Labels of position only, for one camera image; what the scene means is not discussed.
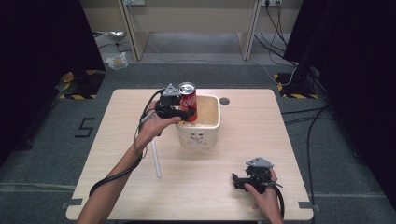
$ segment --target forearm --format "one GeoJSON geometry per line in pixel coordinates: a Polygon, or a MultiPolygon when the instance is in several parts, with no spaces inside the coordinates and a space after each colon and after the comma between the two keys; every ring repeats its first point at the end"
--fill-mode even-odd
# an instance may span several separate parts
{"type": "MultiPolygon", "coordinates": [[[[150,139],[144,136],[137,136],[136,141],[128,148],[119,163],[107,176],[116,175],[131,168],[149,141],[150,139]]],[[[124,175],[96,189],[84,205],[78,217],[78,223],[104,223],[120,197],[130,175],[131,173],[124,175]]]]}
{"type": "Polygon", "coordinates": [[[272,206],[269,206],[266,209],[267,217],[270,220],[271,224],[283,224],[283,218],[280,214],[280,207],[278,205],[276,191],[273,188],[267,188],[265,190],[265,194],[267,196],[267,200],[269,200],[269,197],[271,197],[270,204],[272,206]]]}

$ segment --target wooden table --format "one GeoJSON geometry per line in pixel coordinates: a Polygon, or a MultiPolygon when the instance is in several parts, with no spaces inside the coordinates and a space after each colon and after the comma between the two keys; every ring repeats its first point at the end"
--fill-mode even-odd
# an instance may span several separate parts
{"type": "MultiPolygon", "coordinates": [[[[116,90],[95,137],[66,216],[77,219],[94,183],[105,177],[134,141],[139,117],[156,90],[116,90]]],[[[228,98],[222,105],[216,145],[183,148],[177,128],[155,138],[162,178],[156,176],[153,154],[133,171],[109,219],[122,220],[263,220],[252,210],[249,193],[235,189],[232,173],[246,176],[246,161],[263,157],[275,167],[285,199],[286,220],[308,220],[312,209],[291,148],[275,95],[270,90],[197,90],[199,95],[228,98]]]]}

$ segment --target red soda can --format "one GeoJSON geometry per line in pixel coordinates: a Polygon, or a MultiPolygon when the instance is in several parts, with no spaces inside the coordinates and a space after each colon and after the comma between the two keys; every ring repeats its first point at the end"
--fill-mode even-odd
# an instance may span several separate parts
{"type": "Polygon", "coordinates": [[[198,118],[197,113],[197,96],[195,85],[191,82],[183,82],[178,86],[180,91],[180,110],[195,109],[195,113],[191,115],[186,121],[193,122],[198,118]]]}

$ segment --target human arm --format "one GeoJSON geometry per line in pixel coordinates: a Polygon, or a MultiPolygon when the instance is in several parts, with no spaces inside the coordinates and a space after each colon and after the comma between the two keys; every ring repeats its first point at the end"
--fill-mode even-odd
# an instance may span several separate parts
{"type": "MultiPolygon", "coordinates": [[[[123,157],[107,176],[119,174],[132,167],[142,155],[146,145],[163,129],[178,123],[180,118],[161,119],[155,113],[144,122],[141,130],[123,157]]],[[[85,203],[77,223],[105,223],[131,173],[105,183],[96,189],[85,203]]]]}
{"type": "MultiPolygon", "coordinates": [[[[275,171],[270,168],[271,179],[277,181],[275,171]]],[[[253,186],[245,184],[245,188],[253,196],[256,204],[253,205],[253,209],[260,209],[262,213],[269,219],[272,224],[283,223],[282,216],[280,214],[279,204],[277,202],[276,191],[273,188],[266,188],[263,194],[260,194],[253,186]]]]}

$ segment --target black wire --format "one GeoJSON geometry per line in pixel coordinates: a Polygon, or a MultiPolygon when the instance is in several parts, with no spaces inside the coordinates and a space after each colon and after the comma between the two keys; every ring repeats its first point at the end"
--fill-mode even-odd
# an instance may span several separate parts
{"type": "MultiPolygon", "coordinates": [[[[265,37],[264,37],[264,35],[263,35],[262,33],[260,33],[260,35],[262,35],[262,39],[263,39],[265,42],[267,42],[267,44],[271,45],[271,43],[268,42],[268,40],[265,39],[265,37]]],[[[282,52],[285,52],[284,49],[280,49],[280,48],[278,48],[277,46],[274,46],[274,45],[272,46],[272,48],[278,49],[278,50],[280,50],[280,51],[282,51],[282,52]]]]}
{"type": "Polygon", "coordinates": [[[272,39],[272,41],[271,41],[271,44],[270,44],[270,52],[269,52],[270,59],[271,59],[271,61],[272,61],[273,63],[276,63],[276,62],[273,60],[273,58],[272,58],[272,56],[271,56],[271,47],[274,46],[275,37],[276,37],[276,34],[274,34],[274,37],[273,37],[273,39],[272,39]]]}
{"type": "Polygon", "coordinates": [[[285,202],[283,200],[282,193],[280,192],[279,188],[276,185],[273,185],[273,189],[275,190],[276,195],[279,198],[280,215],[282,216],[282,219],[285,219],[285,202]]]}
{"type": "Polygon", "coordinates": [[[128,43],[128,41],[122,42],[122,43],[116,42],[116,43],[105,44],[105,45],[102,45],[102,46],[100,46],[100,47],[98,47],[98,48],[101,49],[101,48],[103,48],[103,47],[107,47],[107,46],[111,46],[111,45],[116,45],[116,46],[117,46],[117,51],[118,51],[118,52],[131,51],[131,49],[120,50],[120,45],[126,44],[126,43],[128,43]]]}
{"type": "MultiPolygon", "coordinates": [[[[276,51],[274,51],[274,50],[268,48],[264,43],[262,43],[262,42],[260,41],[260,39],[259,39],[256,35],[254,35],[254,37],[257,39],[257,41],[259,41],[259,43],[260,43],[265,49],[268,49],[269,51],[273,52],[274,54],[276,54],[276,55],[279,56],[280,58],[283,58],[283,56],[280,55],[278,52],[276,52],[276,51]]],[[[277,64],[286,65],[286,66],[290,66],[290,67],[297,67],[297,64],[295,64],[295,63],[293,63],[293,62],[290,62],[290,61],[287,61],[287,62],[288,62],[288,63],[291,63],[292,65],[284,64],[284,63],[277,63],[277,64]]]]}
{"type": "MultiPolygon", "coordinates": [[[[285,125],[291,125],[294,123],[298,123],[298,122],[304,122],[304,121],[309,121],[312,118],[299,118],[299,119],[293,119],[293,120],[289,120],[289,121],[285,121],[285,125]]],[[[318,118],[318,119],[326,119],[326,120],[334,120],[334,119],[327,119],[327,118],[318,118]]]]}
{"type": "Polygon", "coordinates": [[[304,112],[309,112],[309,111],[315,111],[315,110],[321,110],[321,109],[326,109],[327,106],[319,107],[319,108],[313,108],[313,109],[306,109],[306,110],[298,110],[298,111],[290,111],[290,112],[283,112],[281,114],[296,114],[296,113],[304,113],[304,112]]]}
{"type": "Polygon", "coordinates": [[[287,46],[287,43],[286,43],[285,38],[284,38],[283,35],[281,35],[280,32],[277,30],[277,26],[275,25],[274,20],[272,19],[271,15],[270,15],[270,12],[268,11],[268,7],[267,7],[265,10],[267,11],[268,17],[270,18],[272,24],[274,25],[276,34],[278,34],[279,38],[280,38],[280,39],[283,41],[283,43],[285,43],[285,45],[287,46]]]}
{"type": "MultiPolygon", "coordinates": [[[[307,161],[308,161],[309,187],[311,188],[311,201],[312,201],[313,206],[315,205],[315,196],[314,196],[314,186],[313,186],[312,172],[311,172],[311,155],[310,155],[310,151],[309,151],[309,139],[310,139],[312,127],[314,126],[315,121],[317,121],[319,115],[326,108],[327,107],[320,109],[319,112],[316,114],[314,120],[312,121],[311,125],[309,126],[308,135],[306,137],[306,156],[307,156],[307,161]]],[[[315,223],[315,214],[312,217],[312,223],[315,223]]]]}
{"type": "Polygon", "coordinates": [[[93,38],[96,38],[96,37],[102,35],[102,33],[99,33],[99,32],[92,32],[92,34],[93,34],[93,38]]]}
{"type": "Polygon", "coordinates": [[[108,182],[110,182],[110,181],[112,181],[112,180],[118,179],[118,178],[120,178],[120,177],[122,177],[122,176],[124,176],[124,175],[127,175],[127,174],[131,173],[131,172],[139,165],[139,163],[140,163],[141,161],[142,161],[142,158],[139,157],[139,158],[137,158],[137,161],[134,163],[134,165],[131,166],[131,168],[129,168],[129,169],[127,169],[127,170],[125,170],[125,171],[123,171],[123,172],[121,172],[121,173],[119,173],[119,174],[112,175],[112,176],[106,177],[106,178],[104,178],[104,179],[98,181],[98,182],[97,182],[96,184],[94,184],[93,187],[91,188],[91,190],[90,190],[90,197],[91,197],[91,195],[92,195],[99,187],[101,187],[101,186],[104,185],[105,183],[108,183],[108,182]]]}
{"type": "Polygon", "coordinates": [[[283,31],[282,31],[282,22],[280,22],[280,14],[282,13],[282,6],[280,5],[280,2],[276,2],[276,9],[277,9],[277,24],[279,25],[279,30],[283,38],[283,43],[285,43],[285,46],[288,46],[288,43],[285,41],[285,36],[283,36],[283,31]]]}
{"type": "MultiPolygon", "coordinates": [[[[143,113],[142,113],[142,115],[140,116],[139,125],[138,125],[138,127],[137,127],[137,129],[136,129],[136,132],[134,133],[134,140],[136,140],[136,134],[140,131],[140,129],[141,129],[142,125],[143,125],[143,123],[141,122],[141,120],[147,115],[147,111],[148,111],[149,105],[151,104],[151,102],[152,102],[152,100],[154,99],[154,97],[155,97],[156,95],[158,95],[159,93],[162,93],[164,90],[165,90],[165,89],[161,89],[161,90],[156,91],[156,92],[151,96],[151,98],[148,100],[148,103],[146,104],[145,109],[143,110],[143,113]]],[[[110,181],[112,181],[112,180],[118,179],[118,178],[120,178],[120,177],[122,177],[122,176],[124,176],[124,175],[127,175],[127,174],[131,173],[131,172],[139,165],[139,163],[142,161],[142,159],[146,157],[146,154],[147,154],[147,147],[146,147],[146,153],[145,153],[145,155],[144,155],[144,156],[139,156],[139,157],[137,158],[137,161],[136,161],[130,168],[128,168],[128,169],[125,170],[125,171],[122,171],[121,173],[118,173],[118,174],[116,174],[116,175],[112,175],[112,176],[106,177],[106,178],[104,178],[104,179],[98,181],[96,184],[94,184],[94,185],[92,186],[92,188],[91,188],[91,190],[90,190],[90,196],[91,196],[99,187],[101,187],[101,186],[104,185],[105,183],[108,183],[108,182],[110,182],[110,181]]]]}

